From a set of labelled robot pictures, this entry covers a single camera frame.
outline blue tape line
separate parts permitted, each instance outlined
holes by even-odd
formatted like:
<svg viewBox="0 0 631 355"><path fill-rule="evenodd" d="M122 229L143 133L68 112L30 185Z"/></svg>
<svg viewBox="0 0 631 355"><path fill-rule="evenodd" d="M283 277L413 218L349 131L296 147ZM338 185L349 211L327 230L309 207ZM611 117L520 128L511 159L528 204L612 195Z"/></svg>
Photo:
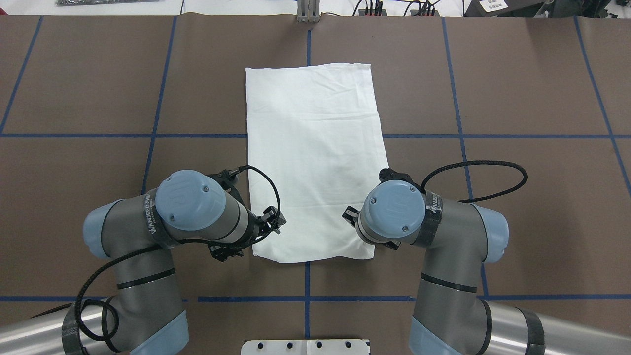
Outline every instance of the blue tape line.
<svg viewBox="0 0 631 355"><path fill-rule="evenodd" d="M311 30L307 31L307 66L311 65Z"/></svg>
<svg viewBox="0 0 631 355"><path fill-rule="evenodd" d="M570 299L631 299L631 294L533 294L480 296L485 301L554 301Z"/></svg>
<svg viewBox="0 0 631 355"><path fill-rule="evenodd" d="M90 296L103 299L106 296ZM478 296L485 301L548 301L572 299L631 299L631 294L530 294ZM72 302L76 296L0 296L0 302ZM263 297L198 297L200 303L247 303L247 302L304 302L303 296ZM415 302L410 296L311 296L309 302Z"/></svg>
<svg viewBox="0 0 631 355"><path fill-rule="evenodd" d="M167 59L164 62L164 72L162 73L162 84L160 85L160 94L158 95L158 105L156 107L156 116L153 121L153 131L151 132L151 142L149 143L149 153L147 154L147 164L144 167L143 187L140 190L141 195L147 191L147 179L149 177L149 168L151 167L151 159L153 158L153 146L156 142L156 134L158 133L158 123L160 122L160 111L162 109L162 99L164 96L164 88L167 85L168 63L171 59L171 49L173 48L173 37L175 35L175 26L177 24L177 16L173 16L173 24L171 25L171 36L168 40Z"/></svg>
<svg viewBox="0 0 631 355"><path fill-rule="evenodd" d="M33 51L33 46L35 46L35 40L37 39L37 35L39 33L40 27L42 27L43 20L44 20L44 17L40 16L40 19L37 22L37 26L35 27L35 33L33 33L33 38L31 39L31 44L28 46L26 56L24 56L24 61L22 62L22 67L20 68L18 79L15 81L15 86L13 86L13 91L11 92L9 103L7 104L6 110L4 111L4 117L2 118L2 123L0 123L0 133L4 131L4 125L6 125L6 121L7 119L9 119L9 112L11 112L11 107L13 106L13 100L15 99L15 94L18 93L18 87L20 86L20 82L22 81L24 70L27 68L28 59L31 57L31 52Z"/></svg>
<svg viewBox="0 0 631 355"><path fill-rule="evenodd" d="M304 302L303 296L198 297L198 302Z"/></svg>
<svg viewBox="0 0 631 355"><path fill-rule="evenodd" d="M609 138L609 135L506 135L506 134L471 134L463 135L465 138Z"/></svg>
<svg viewBox="0 0 631 355"><path fill-rule="evenodd" d="M454 78L454 67L451 62L451 52L449 50L449 36L447 35L447 22L444 17L440 18L442 21L442 35L445 38L445 52L447 54L447 67L449 68L449 79L451 81L451 94L454 98L454 108L456 110L456 123L458 125L458 136L460 138L460 151L463 155L463 162L467 161L466 146L464 144L464 131L463 123L460 118L460 105L458 104L458 95L456 93L456 79ZM471 186L471 174L469 173L469 167L464 167L464 177L467 182L467 192L469 193L469 199L473 198L473 187ZM480 269L480 275L482 278L482 289L485 296L488 296L488 282L487 273L484 269L484 264Z"/></svg>
<svg viewBox="0 0 631 355"><path fill-rule="evenodd" d="M157 133L157 138L247 138L247 133Z"/></svg>
<svg viewBox="0 0 631 355"><path fill-rule="evenodd" d="M398 134L390 133L384 134L384 138L460 138L460 135L453 134L431 134L431 133L419 133L419 134Z"/></svg>
<svg viewBox="0 0 631 355"><path fill-rule="evenodd" d="M310 299L311 299L311 262L305 263L305 339L311 338L310 319Z"/></svg>
<svg viewBox="0 0 631 355"><path fill-rule="evenodd" d="M311 296L311 302L412 302L410 296Z"/></svg>
<svg viewBox="0 0 631 355"><path fill-rule="evenodd" d="M3 133L14 138L149 138L150 133Z"/></svg>
<svg viewBox="0 0 631 355"><path fill-rule="evenodd" d="M151 133L0 133L7 138L151 138ZM247 133L156 133L156 138L247 138ZM613 135L628 139L631 135ZM463 134L465 138L568 138L610 139L610 135L510 135L510 134ZM460 138L452 133L388 133L383 138Z"/></svg>
<svg viewBox="0 0 631 355"><path fill-rule="evenodd" d="M484 264L480 267L480 276L482 278L482 293L484 296L488 296L487 270Z"/></svg>
<svg viewBox="0 0 631 355"><path fill-rule="evenodd" d="M579 26L579 19L576 16L574 16L574 25L576 26L576 34L579 37L579 44L581 45L581 52L583 53L583 60L585 60L585 67L587 67L587 72L589 73L589 79L591 80L592 86L594 87L594 93L596 94L596 99L598 100L600 111L603 114L604 124L607 126L607 132L609 132L609 137L611 138L611 144L613 145L613 150L616 153L616 158L618 159L618 165L620 166L620 170L622 172L622 178L624 178L625 184L627 185L627 193L629 194L629 197L631 197L631 183L629 183L629 178L628 178L627 170L625 169L625 164L622 162L622 157L620 156L620 151L618 149L618 145L616 144L616 139L613 136L611 123L609 122L607 111L604 109L603 99L600 96L600 91L598 90L598 85L596 84L594 73L592 72L591 65L589 65L589 59L587 58L587 52L585 51L585 45L583 43L583 36L581 34L581 27Z"/></svg>

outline brown table surface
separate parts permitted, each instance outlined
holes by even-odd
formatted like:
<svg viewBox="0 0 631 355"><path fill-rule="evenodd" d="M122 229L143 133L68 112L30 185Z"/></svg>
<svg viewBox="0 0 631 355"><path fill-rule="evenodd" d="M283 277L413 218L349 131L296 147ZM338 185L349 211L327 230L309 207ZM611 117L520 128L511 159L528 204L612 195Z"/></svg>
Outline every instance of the brown table surface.
<svg viewBox="0 0 631 355"><path fill-rule="evenodd" d="M71 301L103 263L81 238L90 210L179 169L246 163L246 66L341 61L372 64L392 168L418 180L463 159L528 170L521 190L480 203L511 231L481 298L630 335L630 32L583 18L0 16L0 325ZM429 187L455 199L518 179L472 167ZM293 265L173 254L183 354L306 337L410 353L421 249ZM88 293L114 284L106 273Z"/></svg>

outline metal bracket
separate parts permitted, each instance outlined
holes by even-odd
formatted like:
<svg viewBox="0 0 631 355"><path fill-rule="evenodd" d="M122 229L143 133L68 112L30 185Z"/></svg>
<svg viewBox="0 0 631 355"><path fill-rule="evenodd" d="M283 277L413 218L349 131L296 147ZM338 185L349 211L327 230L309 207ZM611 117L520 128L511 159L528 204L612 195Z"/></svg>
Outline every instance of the metal bracket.
<svg viewBox="0 0 631 355"><path fill-rule="evenodd" d="M298 0L298 22L320 22L320 0Z"/></svg>
<svg viewBox="0 0 631 355"><path fill-rule="evenodd" d="M249 340L241 355L370 355L367 339Z"/></svg>

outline paper label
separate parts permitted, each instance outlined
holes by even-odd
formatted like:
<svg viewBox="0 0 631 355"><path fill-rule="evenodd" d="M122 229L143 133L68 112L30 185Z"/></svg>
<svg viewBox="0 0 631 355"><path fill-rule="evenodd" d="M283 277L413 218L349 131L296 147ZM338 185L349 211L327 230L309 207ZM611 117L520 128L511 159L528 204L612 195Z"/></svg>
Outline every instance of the paper label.
<svg viewBox="0 0 631 355"><path fill-rule="evenodd" d="M509 7L504 0L482 0L480 1L480 5L482 5L484 11L488 13Z"/></svg>

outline wire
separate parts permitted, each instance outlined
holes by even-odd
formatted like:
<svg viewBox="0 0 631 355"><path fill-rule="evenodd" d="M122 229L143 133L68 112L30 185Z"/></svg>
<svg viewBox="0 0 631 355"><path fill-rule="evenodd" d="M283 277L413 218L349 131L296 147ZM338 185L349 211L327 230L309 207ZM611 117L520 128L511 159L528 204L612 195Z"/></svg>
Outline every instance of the wire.
<svg viewBox="0 0 631 355"><path fill-rule="evenodd" d="M149 253L151 251L156 251L156 250L160 250L162 249L162 247L158 244L156 245L152 245L150 247L147 248L143 248L140 250L136 250L136 251L132 251L129 254L123 255L119 258L116 258L114 260L112 260L111 262L108 262L107 264L101 266L100 268L97 269L97 271L94 272L94 274L92 274L88 280L83 284L83 287L81 288L81 290L79 291L79 294L77 295L76 299L74 300L74 321L77 323L77 327L90 339L92 340L96 340L96 341L106 341L106 340L110 340L111 338L114 337L114 335L116 334L116 332L118 331L118 325L119 325L119 318L118 318L118 312L116 312L116 309L109 303L105 303L103 301L97 301L94 299L88 299L86 300L85 304L83 304L83 296L85 295L85 292L88 290L88 287L92 284L92 282L94 282L94 280L105 270L107 270L110 267L113 267L114 265L123 262L129 258L133 258L134 256L140 255L140 254L144 254L144 253ZM83 320L81 319L81 312L83 311L83 307L88 305L88 304L94 304L94 305L98 305L101 306L103 308L107 308L110 312L112 312L112 315L114 316L114 327L112 329L111 332L107 333L107 334L103 334L101 335L97 335L94 334L86 325L85 323L83 323Z"/></svg>
<svg viewBox="0 0 631 355"><path fill-rule="evenodd" d="M41 312L41 313L40 313L40 314L38 314L38 315L34 315L34 316L32 316L31 318L35 318L35 317L39 317L39 316L44 316L44 315L49 315L49 314L54 313L54 312L56 312L56 311L61 311L61 310L64 310L64 309L66 309L66 308L70 308L70 306L72 306L72 305L73 305L72 303L62 304L61 306L58 306L58 307L55 307L55 308L51 308L51 309L49 309L49 310L47 310L47 311L45 311L45 312Z"/></svg>
<svg viewBox="0 0 631 355"><path fill-rule="evenodd" d="M460 163L455 163L455 164L450 164L450 165L445 165L444 167L440 167L434 171L432 171L428 176L425 177L425 179L423 180L423 182L421 183L421 193L425 193L425 185L427 185L427 183L437 174L446 171L446 170L451 170L451 169L455 169L457 167L465 167L465 166L471 166L471 165L499 165L499 166L507 166L507 167L511 167L514 169L517 169L519 172L521 172L522 174L522 179L521 181L509 188L506 189L504 191L500 191L498 193L494 193L491 195L487 195L487 196L483 196L483 197L477 197L477 198L470 198L468 200L459 200L458 202L464 202L464 203L469 203L469 202L478 202L478 201L484 201L484 200L490 200L492 198L495 197L500 197L506 194L509 194L513 191L518 190L519 188L521 188L522 186L524 186L526 184L526 181L528 181L528 173L526 172L526 170L521 166L521 165L517 165L513 162L504 162L501 160L470 160L468 162L460 162Z"/></svg>
<svg viewBox="0 0 631 355"><path fill-rule="evenodd" d="M353 10L353 14L351 16L354 16L355 13L357 13L357 9L359 8L359 4L361 4L361 3L362 3L362 0L357 1L357 5L355 5L355 9Z"/></svg>
<svg viewBox="0 0 631 355"><path fill-rule="evenodd" d="M261 237L259 237L258 239L255 239L252 244L258 243L260 241L262 241L263 239L267 238L268 235L270 235L272 233L273 230L278 228L278 219L280 218L280 196L278 196L278 189L276 189L276 185L274 185L274 182L272 181L272 179L269 178L269 176L265 175L264 172L260 171L258 168L253 167L251 165L243 165L239 167L239 171L246 171L246 170L253 170L258 172L265 180L267 180L269 182L269 185L272 187L272 190L274 190L274 196L276 197L276 217L274 218L274 221L270 222L270 228L267 231L267 233Z"/></svg>
<svg viewBox="0 0 631 355"><path fill-rule="evenodd" d="M425 12L427 11L427 6L429 5L429 1L425 1L423 3L423 7L418 5L418 11L416 12L416 16L425 16Z"/></svg>
<svg viewBox="0 0 631 355"><path fill-rule="evenodd" d="M405 8L405 12L403 13L403 16L405 17L405 15L408 14L408 10L410 8L410 6L412 6L413 3L417 3L418 4L418 9L420 9L421 7L421 2L419 0L414 0L414 1L410 1L410 3L408 3L408 7Z"/></svg>

